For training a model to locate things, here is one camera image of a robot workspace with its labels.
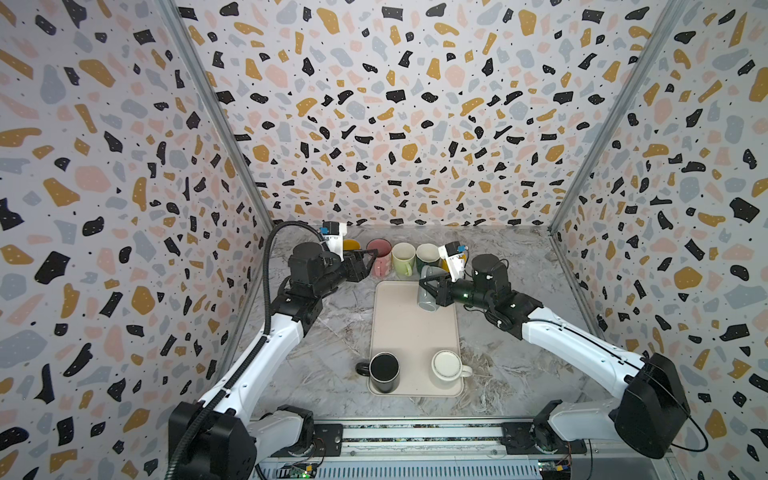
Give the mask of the dark green mug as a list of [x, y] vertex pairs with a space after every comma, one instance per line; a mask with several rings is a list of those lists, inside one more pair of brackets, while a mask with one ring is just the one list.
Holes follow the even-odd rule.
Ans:
[[427, 266], [440, 267], [439, 247], [432, 243], [423, 243], [416, 248], [416, 274], [421, 275]]

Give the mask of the white mug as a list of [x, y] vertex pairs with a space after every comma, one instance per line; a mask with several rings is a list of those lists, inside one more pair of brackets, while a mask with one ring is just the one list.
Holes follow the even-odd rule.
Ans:
[[462, 362], [460, 355], [451, 350], [441, 350], [433, 355], [431, 371], [434, 383], [440, 388], [453, 387], [474, 374], [473, 369]]

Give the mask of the black mug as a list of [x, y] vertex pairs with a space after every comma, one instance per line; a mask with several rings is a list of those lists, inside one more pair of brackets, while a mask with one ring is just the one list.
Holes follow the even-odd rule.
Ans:
[[400, 363], [397, 357], [389, 352], [380, 352], [368, 361], [355, 365], [358, 375], [368, 377], [373, 388], [382, 393], [392, 393], [399, 385]]

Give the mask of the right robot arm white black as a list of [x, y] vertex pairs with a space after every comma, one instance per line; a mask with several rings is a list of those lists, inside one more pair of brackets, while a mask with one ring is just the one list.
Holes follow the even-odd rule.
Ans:
[[669, 358], [626, 351], [567, 322], [514, 290], [507, 263], [494, 255], [476, 256], [470, 277], [458, 269], [423, 272], [419, 287], [440, 307], [460, 304], [480, 311], [499, 330], [560, 357], [610, 393], [605, 401], [547, 403], [534, 417], [524, 446], [556, 453], [572, 441], [612, 440], [661, 459], [690, 417]]

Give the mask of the pink patterned mug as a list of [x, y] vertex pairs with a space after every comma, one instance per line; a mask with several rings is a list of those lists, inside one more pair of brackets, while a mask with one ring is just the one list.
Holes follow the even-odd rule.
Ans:
[[368, 250], [375, 250], [377, 253], [372, 267], [372, 274], [377, 278], [387, 277], [392, 268], [392, 244], [388, 240], [378, 238], [369, 241], [366, 248]]

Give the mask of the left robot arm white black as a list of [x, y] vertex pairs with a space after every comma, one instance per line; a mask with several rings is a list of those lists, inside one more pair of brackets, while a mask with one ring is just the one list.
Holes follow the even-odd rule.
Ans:
[[315, 448], [311, 411], [280, 406], [258, 421], [252, 414], [279, 366], [319, 317], [325, 297], [367, 278], [375, 250], [334, 253], [306, 242], [289, 258], [289, 276], [267, 307], [260, 337], [195, 403], [182, 402], [169, 419], [169, 479], [248, 479], [277, 452], [299, 457]]

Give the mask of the blue butterfly mug yellow inside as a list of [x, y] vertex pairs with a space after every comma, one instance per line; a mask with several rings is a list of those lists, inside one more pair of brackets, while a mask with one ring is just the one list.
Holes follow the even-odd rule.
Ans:
[[361, 246], [360, 243], [355, 239], [345, 238], [343, 240], [343, 251], [356, 251], [360, 250]]

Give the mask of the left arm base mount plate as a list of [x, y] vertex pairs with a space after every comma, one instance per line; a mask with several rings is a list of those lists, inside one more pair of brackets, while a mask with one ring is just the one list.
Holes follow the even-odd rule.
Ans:
[[306, 422], [300, 429], [298, 440], [286, 447], [284, 452], [292, 457], [339, 457], [343, 430], [340, 423]]

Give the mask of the light green mug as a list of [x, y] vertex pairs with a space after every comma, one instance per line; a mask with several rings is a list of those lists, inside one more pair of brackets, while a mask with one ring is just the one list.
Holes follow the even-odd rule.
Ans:
[[416, 248], [407, 242], [395, 244], [391, 250], [393, 268], [399, 279], [411, 278], [415, 273]]

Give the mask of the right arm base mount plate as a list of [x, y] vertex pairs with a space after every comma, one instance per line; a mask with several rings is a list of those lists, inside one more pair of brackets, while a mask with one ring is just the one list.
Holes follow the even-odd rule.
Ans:
[[583, 440], [562, 440], [546, 423], [533, 421], [511, 421], [501, 424], [500, 443], [508, 455], [566, 455], [586, 454]]

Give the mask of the grey mug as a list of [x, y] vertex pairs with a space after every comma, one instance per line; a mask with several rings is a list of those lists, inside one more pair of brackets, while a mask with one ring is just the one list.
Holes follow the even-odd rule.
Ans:
[[427, 312], [435, 312], [439, 309], [435, 294], [438, 291], [439, 279], [450, 275], [437, 266], [424, 266], [420, 273], [417, 303]]

